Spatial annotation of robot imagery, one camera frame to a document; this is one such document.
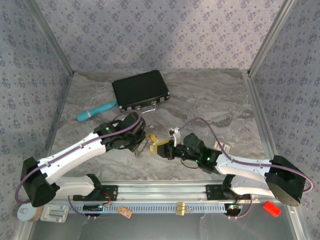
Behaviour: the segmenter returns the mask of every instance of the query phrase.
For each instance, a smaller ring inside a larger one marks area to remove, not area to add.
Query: red object
[[[270,201],[267,201],[263,208],[274,217],[278,217],[281,213],[281,210]]]

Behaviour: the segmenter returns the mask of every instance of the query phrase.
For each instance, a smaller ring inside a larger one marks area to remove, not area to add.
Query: gray marble table
[[[57,153],[87,136],[98,125],[119,113],[114,107],[84,122],[77,114],[115,101],[112,82],[139,72],[75,73],[58,124],[51,153]],[[167,129],[180,127],[193,117],[206,119],[222,142],[232,146],[231,154],[263,159],[265,154],[256,121],[249,103],[241,71],[161,71],[171,98],[156,111],[143,114],[146,131],[164,141]],[[208,147],[215,144],[209,129],[195,121],[182,132],[182,137],[195,133]],[[141,158],[129,150],[112,150],[94,157],[68,172],[66,176],[96,174],[101,181],[122,180],[223,180],[224,176],[207,174],[200,169],[184,167],[179,159],[169,161],[150,154]]]

